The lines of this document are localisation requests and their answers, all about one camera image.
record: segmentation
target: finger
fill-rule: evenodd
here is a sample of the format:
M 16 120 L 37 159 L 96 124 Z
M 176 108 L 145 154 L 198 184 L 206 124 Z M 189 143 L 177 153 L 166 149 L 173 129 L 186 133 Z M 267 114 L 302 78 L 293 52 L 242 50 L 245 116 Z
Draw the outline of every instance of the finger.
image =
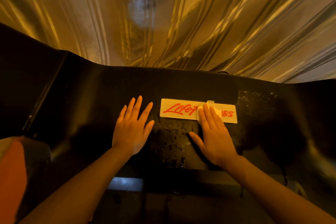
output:
M 126 110 L 127 110 L 127 106 L 125 105 L 123 107 L 123 109 L 121 109 L 121 112 L 120 112 L 119 117 L 117 119 L 117 124 L 120 123 L 120 122 L 122 122 L 124 120 L 124 116 L 125 116 Z
M 128 104 L 128 108 L 124 117 L 124 120 L 128 120 L 129 117 L 131 116 L 132 110 L 133 110 L 133 106 L 134 106 L 134 102 L 135 102 L 135 98 L 132 98 L 131 101 Z
M 143 140 L 147 140 L 149 134 L 151 133 L 153 126 L 154 126 L 154 122 L 153 120 L 151 120 L 150 122 L 147 123 L 147 125 L 145 126 L 145 129 L 143 130 L 143 136 L 142 139 Z
M 220 116 L 215 112 L 215 109 L 213 107 L 210 107 L 210 113 L 212 115 L 212 118 L 215 122 L 215 125 L 217 128 L 223 128 L 224 123 L 222 122 L 222 119 Z
M 149 112 L 151 111 L 152 107 L 153 107 L 153 102 L 150 102 L 148 104 L 148 106 L 146 107 L 146 109 L 142 112 L 142 114 L 141 114 L 141 116 L 139 118 L 139 121 L 141 123 L 143 123 L 143 125 L 145 125 L 146 120 L 147 120 L 148 115 L 149 115 Z
M 200 123 L 202 129 L 203 130 L 209 130 L 210 129 L 209 124 L 208 124 L 207 119 L 205 118 L 203 108 L 200 108 L 198 110 L 198 116 L 199 116 L 199 123 Z
M 141 103 L 142 103 L 142 96 L 139 96 L 138 100 L 136 101 L 136 104 L 133 108 L 133 111 L 132 111 L 132 114 L 131 114 L 131 119 L 138 120 Z
M 194 132 L 189 132 L 189 135 L 190 135 L 191 139 L 195 142 L 195 144 L 197 144 L 197 146 L 201 150 L 201 152 L 205 155 L 206 148 L 205 148 L 205 145 L 204 145 L 202 139 L 197 134 L 195 134 Z
M 210 113 L 210 111 L 209 111 L 209 109 L 208 109 L 208 105 L 207 105 L 207 104 L 205 104 L 205 105 L 203 106 L 203 110 L 204 110 L 205 118 L 206 118 L 207 121 L 208 121 L 209 128 L 210 128 L 210 129 L 214 129 L 214 128 L 216 128 L 215 122 L 213 121 L 213 118 L 212 118 L 212 116 L 211 116 L 211 113 Z

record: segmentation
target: left hand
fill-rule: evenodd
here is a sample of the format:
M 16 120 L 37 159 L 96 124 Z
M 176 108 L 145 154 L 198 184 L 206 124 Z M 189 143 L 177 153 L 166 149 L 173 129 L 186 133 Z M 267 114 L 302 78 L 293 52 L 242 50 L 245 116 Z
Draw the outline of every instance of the left hand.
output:
M 145 127 L 149 112 L 153 107 L 150 102 L 146 109 L 141 114 L 139 120 L 139 110 L 142 103 L 142 97 L 139 96 L 135 103 L 135 98 L 132 98 L 128 107 L 125 105 L 121 110 L 120 115 L 115 125 L 112 148 L 119 148 L 129 154 L 131 157 L 137 154 L 145 145 L 145 142 L 152 131 L 154 121 L 151 120 Z

